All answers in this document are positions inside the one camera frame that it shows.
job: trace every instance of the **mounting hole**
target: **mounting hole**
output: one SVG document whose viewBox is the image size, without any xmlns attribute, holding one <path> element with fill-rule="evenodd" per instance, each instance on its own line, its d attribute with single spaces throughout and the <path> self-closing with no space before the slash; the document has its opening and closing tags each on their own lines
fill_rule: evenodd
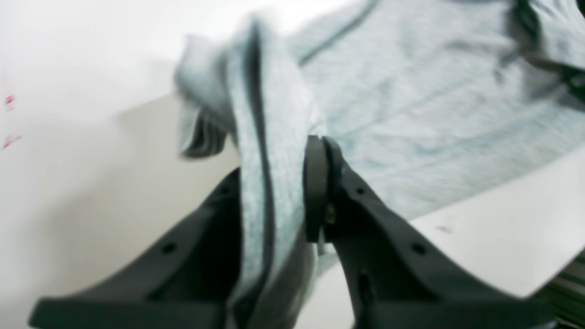
<svg viewBox="0 0 585 329">
<path fill-rule="evenodd" d="M 357 278 L 357 288 L 360 290 L 360 298 L 364 305 L 371 305 L 374 302 L 374 287 L 370 277 L 366 273 L 361 273 Z"/>
<path fill-rule="evenodd" d="M 175 249 L 177 249 L 177 245 L 171 242 L 169 244 L 165 244 L 163 246 L 163 249 L 161 249 L 161 251 L 163 252 L 163 254 L 168 255 L 168 254 L 172 253 L 173 251 L 175 251 Z"/>
<path fill-rule="evenodd" d="M 424 254 L 426 254 L 426 249 L 421 244 L 413 244 L 412 245 L 412 250 L 414 250 L 414 252 L 416 252 L 417 254 L 419 254 L 421 256 L 423 256 Z"/>
</svg>

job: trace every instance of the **garment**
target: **garment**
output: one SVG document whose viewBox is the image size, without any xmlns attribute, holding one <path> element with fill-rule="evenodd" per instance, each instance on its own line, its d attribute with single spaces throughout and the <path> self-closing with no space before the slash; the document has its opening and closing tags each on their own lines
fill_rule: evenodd
<svg viewBox="0 0 585 329">
<path fill-rule="evenodd" d="M 307 135 L 335 138 L 406 220 L 583 143 L 585 105 L 563 79 L 585 70 L 579 15 L 571 0 L 370 0 L 287 39 L 255 16 L 228 45 L 192 40 L 176 75 L 181 151 L 216 154 L 231 133 L 242 159 L 232 324 L 291 328 L 314 277 Z M 250 318 L 238 315 L 246 307 Z"/>
</svg>

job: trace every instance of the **white surface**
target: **white surface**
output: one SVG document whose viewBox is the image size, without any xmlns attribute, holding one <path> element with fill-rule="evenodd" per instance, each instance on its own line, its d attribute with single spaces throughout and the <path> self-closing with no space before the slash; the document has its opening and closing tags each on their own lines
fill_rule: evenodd
<svg viewBox="0 0 585 329">
<path fill-rule="evenodd" d="M 342 2 L 0 2 L 0 64 L 24 135 L 0 152 L 0 327 L 22 329 L 39 296 L 119 269 L 236 166 L 233 148 L 199 162 L 176 157 L 177 103 L 159 97 L 171 90 L 185 34 L 222 39 L 265 4 L 291 31 Z M 583 247 L 579 159 L 414 225 L 477 276 L 526 294 Z M 297 328 L 350 327 L 340 273 L 320 281 Z"/>
</svg>

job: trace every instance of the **heathered gray-blue cloth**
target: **heathered gray-blue cloth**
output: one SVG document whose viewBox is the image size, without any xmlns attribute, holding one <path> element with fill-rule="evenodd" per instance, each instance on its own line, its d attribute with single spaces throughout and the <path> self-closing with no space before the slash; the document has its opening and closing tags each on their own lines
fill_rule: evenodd
<svg viewBox="0 0 585 329">
<path fill-rule="evenodd" d="M 518 4 L 532 31 L 519 24 Z M 242 160 L 232 310 L 260 286 L 247 327 L 294 325 L 314 273 L 302 230 L 309 134 L 335 138 L 407 220 L 583 143 L 585 105 L 559 74 L 585 70 L 583 26 L 572 0 L 378 0 L 288 39 L 259 18 L 221 47 L 192 39 L 176 76 L 181 151 L 216 154 L 231 133 Z"/>
</svg>

